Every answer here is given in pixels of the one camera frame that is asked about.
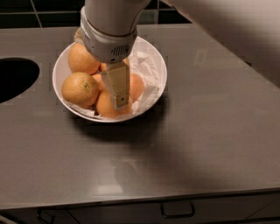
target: orange fruit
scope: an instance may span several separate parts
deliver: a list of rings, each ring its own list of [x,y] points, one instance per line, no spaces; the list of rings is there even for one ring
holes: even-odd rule
[[[84,45],[75,43],[68,54],[68,65],[72,73],[94,74],[100,62],[87,51]]]
[[[124,108],[115,110],[114,105],[111,102],[110,92],[108,90],[104,90],[100,93],[95,106],[98,114],[112,119],[116,118],[119,115],[132,113],[131,98],[129,98],[129,104],[127,104]]]
[[[92,106],[98,97],[98,85],[88,73],[72,73],[63,82],[61,93],[67,102],[82,108]]]
[[[102,75],[101,75],[100,73],[95,73],[95,74],[93,75],[93,78],[94,78],[95,81],[97,82],[98,88],[99,88],[99,91],[100,91],[100,92],[106,89],[106,88],[105,88],[105,84],[104,84],[104,82],[103,82],[103,80],[102,80]]]
[[[130,66],[130,60],[129,60],[129,58],[124,59],[123,62],[124,62],[125,64],[127,64],[128,66]],[[106,65],[106,63],[100,63],[100,65],[99,65],[99,71],[100,71],[100,72],[104,72],[104,71],[106,71],[106,70],[107,70],[107,65]]]
[[[130,74],[130,92],[132,102],[135,102],[144,92],[145,84],[141,76],[135,73]]]

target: black oval object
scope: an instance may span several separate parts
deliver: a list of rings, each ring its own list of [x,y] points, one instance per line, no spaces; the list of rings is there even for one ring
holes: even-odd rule
[[[0,59],[0,103],[28,89],[39,76],[39,66],[30,59]]]

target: black handle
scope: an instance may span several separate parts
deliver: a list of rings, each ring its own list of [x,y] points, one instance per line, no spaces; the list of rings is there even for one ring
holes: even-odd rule
[[[54,219],[55,219],[54,215],[52,216],[51,222],[48,222],[42,218],[41,213],[42,213],[42,210],[39,209],[37,211],[37,219],[39,220],[39,222],[41,222],[42,224],[53,224],[54,223]]]
[[[160,204],[161,215],[164,218],[166,218],[166,219],[179,219],[179,218],[190,218],[190,217],[193,217],[195,215],[195,209],[194,209],[194,205],[193,204],[191,204],[191,209],[192,209],[192,211],[190,213],[166,214],[165,213],[164,203]]]

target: tile wall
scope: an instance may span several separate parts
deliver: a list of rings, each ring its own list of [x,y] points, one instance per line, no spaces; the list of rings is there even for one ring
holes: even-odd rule
[[[0,0],[0,29],[80,26],[85,0]],[[189,23],[174,9],[151,0],[142,12],[139,24]]]

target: white bowl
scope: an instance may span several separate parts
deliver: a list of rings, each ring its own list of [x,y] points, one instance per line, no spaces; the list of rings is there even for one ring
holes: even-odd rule
[[[98,123],[117,123],[129,120],[139,116],[150,109],[160,98],[165,90],[167,81],[167,71],[165,61],[158,50],[146,40],[137,37],[133,45],[132,52],[129,56],[130,70],[132,73],[140,74],[146,84],[146,89],[137,105],[134,105],[137,110],[134,110],[133,115],[123,116],[117,119],[104,119],[98,116],[91,116],[83,113],[85,110],[77,110],[63,100],[61,87],[64,79],[72,72],[68,65],[68,54],[72,43],[57,59],[53,72],[52,84],[56,95],[59,97],[62,104],[77,116],[83,117],[93,122]]]

